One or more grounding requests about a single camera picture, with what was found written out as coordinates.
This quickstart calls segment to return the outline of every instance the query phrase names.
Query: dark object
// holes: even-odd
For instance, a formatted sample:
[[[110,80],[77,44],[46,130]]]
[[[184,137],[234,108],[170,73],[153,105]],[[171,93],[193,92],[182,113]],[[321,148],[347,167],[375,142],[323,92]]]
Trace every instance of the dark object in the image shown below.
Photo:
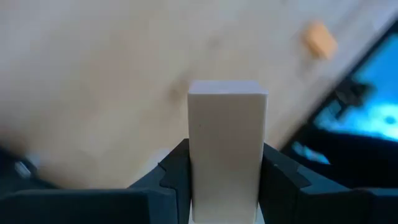
[[[350,107],[360,107],[365,101],[365,97],[373,89],[368,83],[357,83],[347,80],[342,83],[333,93],[340,109],[336,112],[335,118],[340,118],[344,112]]]
[[[265,223],[397,223],[398,190],[349,189],[264,146]]]
[[[191,190],[188,139],[128,189],[61,190],[32,174],[19,176],[17,157],[2,151],[1,223],[188,223]]]

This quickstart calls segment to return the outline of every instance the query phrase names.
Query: orange block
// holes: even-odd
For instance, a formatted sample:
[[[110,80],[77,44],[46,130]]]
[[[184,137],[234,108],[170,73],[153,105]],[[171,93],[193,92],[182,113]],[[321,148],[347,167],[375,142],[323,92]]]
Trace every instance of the orange block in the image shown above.
[[[337,50],[337,42],[322,22],[310,24],[304,35],[304,41],[314,56],[331,59]]]

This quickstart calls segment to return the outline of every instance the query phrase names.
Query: wooden surface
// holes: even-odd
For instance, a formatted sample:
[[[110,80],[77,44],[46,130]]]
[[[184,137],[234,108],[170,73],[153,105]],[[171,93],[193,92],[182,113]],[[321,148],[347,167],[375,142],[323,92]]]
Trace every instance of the wooden surface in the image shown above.
[[[396,12],[396,0],[5,0],[0,137],[65,187],[125,187],[188,135],[192,79],[269,90],[279,146]],[[313,60],[318,19],[339,49]]]

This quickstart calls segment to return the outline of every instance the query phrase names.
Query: white rectangular block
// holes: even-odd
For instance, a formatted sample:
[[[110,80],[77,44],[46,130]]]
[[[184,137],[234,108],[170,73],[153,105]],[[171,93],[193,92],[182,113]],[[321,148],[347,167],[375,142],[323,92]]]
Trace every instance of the white rectangular block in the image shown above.
[[[267,92],[255,81],[195,81],[188,122],[195,223],[253,223]]]

